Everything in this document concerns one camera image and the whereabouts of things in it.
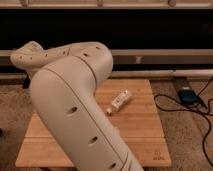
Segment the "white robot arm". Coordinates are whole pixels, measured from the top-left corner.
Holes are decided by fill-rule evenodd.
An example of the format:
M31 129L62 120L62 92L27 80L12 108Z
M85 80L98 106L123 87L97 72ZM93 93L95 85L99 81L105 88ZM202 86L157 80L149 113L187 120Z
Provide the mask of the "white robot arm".
M30 41L10 60L29 74L36 112L78 171L144 171L95 99L113 68L106 45L80 42L44 49Z

